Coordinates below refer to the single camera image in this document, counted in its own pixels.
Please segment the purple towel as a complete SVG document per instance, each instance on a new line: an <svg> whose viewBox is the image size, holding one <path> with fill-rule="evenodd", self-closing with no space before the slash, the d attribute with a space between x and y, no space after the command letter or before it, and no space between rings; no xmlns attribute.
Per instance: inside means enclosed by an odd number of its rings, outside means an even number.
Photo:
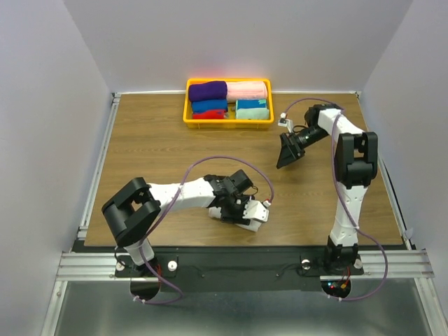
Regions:
<svg viewBox="0 0 448 336"><path fill-rule="evenodd" d="M188 88L188 98L191 102L225 99L227 93L227 83L221 80L192 84Z"/></svg>

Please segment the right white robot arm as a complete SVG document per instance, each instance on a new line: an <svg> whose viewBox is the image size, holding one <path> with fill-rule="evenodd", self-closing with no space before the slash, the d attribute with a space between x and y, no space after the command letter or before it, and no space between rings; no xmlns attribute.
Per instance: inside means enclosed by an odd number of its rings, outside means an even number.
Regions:
<svg viewBox="0 0 448 336"><path fill-rule="evenodd" d="M315 104L304 115L305 126L294 130L283 112L278 125L281 150L276 167L290 165L305 155L305 149L327 136L331 138L332 177L338 201L335 222L322 256L322 265L338 273L358 258L359 218L365 194L378 170L378 136L355 126L336 104Z"/></svg>

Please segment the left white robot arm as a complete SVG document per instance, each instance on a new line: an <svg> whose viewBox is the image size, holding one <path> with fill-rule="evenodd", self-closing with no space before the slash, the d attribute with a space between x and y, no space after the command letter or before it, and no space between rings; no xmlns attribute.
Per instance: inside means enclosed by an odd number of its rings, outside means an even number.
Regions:
<svg viewBox="0 0 448 336"><path fill-rule="evenodd" d="M244 192L253 186L242 170L231 176L206 175L183 185L146 183L133 178L101 208L116 246L125 249L141 276L155 270L156 259L145 234L167 211L205 208L212 218L257 231L268 216L263 203Z"/></svg>

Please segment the white towel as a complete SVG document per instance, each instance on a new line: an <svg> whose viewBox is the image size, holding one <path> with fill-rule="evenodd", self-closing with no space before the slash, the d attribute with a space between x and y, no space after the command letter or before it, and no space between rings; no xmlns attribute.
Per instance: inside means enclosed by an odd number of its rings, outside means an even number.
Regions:
<svg viewBox="0 0 448 336"><path fill-rule="evenodd" d="M208 215L210 218L215 218L220 221L224 221L224 217L221 215L221 208L220 207L211 207L208 209ZM237 227L251 231L251 232L257 232L262 223L258 222L256 220L250 220L248 225L245 224L236 224Z"/></svg>

